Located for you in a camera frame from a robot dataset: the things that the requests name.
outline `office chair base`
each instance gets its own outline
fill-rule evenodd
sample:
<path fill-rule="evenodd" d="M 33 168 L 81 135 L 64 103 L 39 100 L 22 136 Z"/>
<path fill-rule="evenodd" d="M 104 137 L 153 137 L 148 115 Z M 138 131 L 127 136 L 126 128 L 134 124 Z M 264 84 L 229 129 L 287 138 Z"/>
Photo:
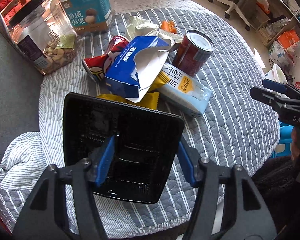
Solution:
<path fill-rule="evenodd" d="M 240 10 L 240 8 L 232 1 L 229 0 L 216 0 L 220 3 L 229 5 L 229 8 L 226 10 L 225 12 L 225 18 L 229 19 L 230 18 L 230 12 L 232 12 L 233 10 L 235 10 L 237 12 L 237 14 L 241 17 L 241 19 L 246 23 L 246 30 L 249 31 L 250 30 L 250 23 L 249 21 L 246 19 L 246 17 L 243 15 L 242 11 Z"/>

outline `clear plastic jar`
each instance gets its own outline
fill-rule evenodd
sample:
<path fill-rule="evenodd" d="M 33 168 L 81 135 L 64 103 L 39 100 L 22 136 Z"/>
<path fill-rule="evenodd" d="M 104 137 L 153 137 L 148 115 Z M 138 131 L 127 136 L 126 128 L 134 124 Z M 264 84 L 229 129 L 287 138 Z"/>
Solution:
<path fill-rule="evenodd" d="M 76 57 L 76 35 L 58 0 L 31 0 L 11 20 L 12 39 L 43 74 Z"/>
<path fill-rule="evenodd" d="M 59 0 L 78 35 L 104 32 L 114 19 L 112 0 Z"/>

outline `metal bolt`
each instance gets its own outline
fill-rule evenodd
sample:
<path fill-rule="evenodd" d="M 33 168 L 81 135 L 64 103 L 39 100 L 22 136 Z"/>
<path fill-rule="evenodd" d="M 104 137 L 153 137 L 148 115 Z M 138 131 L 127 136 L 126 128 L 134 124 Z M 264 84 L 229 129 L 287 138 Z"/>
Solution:
<path fill-rule="evenodd" d="M 209 159 L 208 157 L 204 156 L 204 157 L 201 157 L 201 158 L 200 158 L 200 161 L 201 161 L 202 163 L 208 163 L 208 162 L 210 161 L 210 159 Z"/>
<path fill-rule="evenodd" d="M 242 165 L 240 165 L 240 164 L 236 164 L 236 165 L 234 166 L 234 168 L 235 168 L 237 171 L 242 171 L 242 170 L 243 170 L 243 167 L 242 167 Z"/>
<path fill-rule="evenodd" d="M 89 158 L 83 158 L 81 160 L 81 162 L 84 164 L 84 165 L 88 165 L 90 163 L 90 159 Z"/>
<path fill-rule="evenodd" d="M 56 165 L 55 164 L 50 164 L 49 166 L 48 166 L 48 170 L 49 171 L 54 171 L 56 169 Z"/>

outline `tin can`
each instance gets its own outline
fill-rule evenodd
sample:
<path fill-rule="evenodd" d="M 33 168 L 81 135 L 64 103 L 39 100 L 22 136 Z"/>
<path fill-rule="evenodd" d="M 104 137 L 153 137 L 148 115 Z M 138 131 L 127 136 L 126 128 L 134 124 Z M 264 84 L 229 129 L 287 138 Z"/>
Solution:
<path fill-rule="evenodd" d="M 194 77 L 214 49 L 213 41 L 207 35 L 196 30 L 188 30 L 172 61 L 172 65 Z"/>
<path fill-rule="evenodd" d="M 107 69 L 128 44 L 129 40 L 126 37 L 122 35 L 113 36 L 103 55 L 82 60 L 85 71 L 94 81 L 102 80 Z"/>

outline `quilted tablecloth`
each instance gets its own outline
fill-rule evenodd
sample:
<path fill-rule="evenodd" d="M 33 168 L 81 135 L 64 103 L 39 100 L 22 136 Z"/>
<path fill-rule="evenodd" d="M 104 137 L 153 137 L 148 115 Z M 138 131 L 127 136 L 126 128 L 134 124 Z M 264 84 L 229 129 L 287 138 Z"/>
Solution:
<path fill-rule="evenodd" d="M 125 33 L 130 15 L 160 24 L 173 20 L 178 34 L 189 29 L 208 35 L 216 49 L 195 79 L 213 94 L 202 117 L 190 118 L 159 100 L 158 109 L 181 115 L 186 121 L 183 136 L 201 156 L 218 165 L 241 163 L 253 175 L 271 155 L 279 140 L 279 123 L 267 105 L 252 100 L 249 90 L 262 87 L 263 72 L 251 49 L 228 23 L 190 0 L 114 0 L 116 16 L 110 30 L 89 34 L 78 41 L 78 56 L 71 64 L 46 76 L 39 100 L 40 133 L 26 133 L 8 147 L 0 165 L 0 216 L 12 230 L 21 208 L 45 167 L 64 166 L 62 145 L 63 100 L 69 92 L 87 95 L 105 93 L 95 85 L 81 59 L 101 55 L 112 36 Z M 171 62 L 175 52 L 168 61 Z M 224 188 L 219 189 L 219 199 Z M 185 181 L 175 157 L 162 196 L 156 204 L 122 202 L 95 196 L 106 233 L 124 238 L 154 233 L 189 220 L 196 190 Z M 71 187 L 67 209 L 72 232 L 78 233 Z"/>

